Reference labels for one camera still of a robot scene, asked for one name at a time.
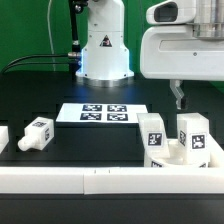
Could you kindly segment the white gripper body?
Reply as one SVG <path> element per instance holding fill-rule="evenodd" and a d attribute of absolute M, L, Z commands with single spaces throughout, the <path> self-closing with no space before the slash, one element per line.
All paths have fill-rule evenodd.
<path fill-rule="evenodd" d="M 224 0 L 165 0 L 146 12 L 146 78 L 224 81 Z"/>

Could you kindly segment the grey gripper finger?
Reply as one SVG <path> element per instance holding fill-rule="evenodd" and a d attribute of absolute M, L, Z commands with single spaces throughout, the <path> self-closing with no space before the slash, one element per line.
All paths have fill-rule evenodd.
<path fill-rule="evenodd" d="M 184 110 L 186 108 L 186 97 L 181 89 L 181 80 L 171 80 L 170 89 L 176 98 L 176 106 L 178 110 Z"/>

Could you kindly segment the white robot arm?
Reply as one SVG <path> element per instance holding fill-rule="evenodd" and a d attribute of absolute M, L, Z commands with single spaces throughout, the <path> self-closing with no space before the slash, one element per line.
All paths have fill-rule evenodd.
<path fill-rule="evenodd" d="M 133 75 L 124 46 L 121 0 L 90 0 L 88 40 L 77 76 L 111 86 Z M 177 107 L 185 107 L 184 80 L 224 81 L 224 0 L 165 0 L 146 11 L 150 28 L 140 49 L 147 79 L 168 79 Z"/>

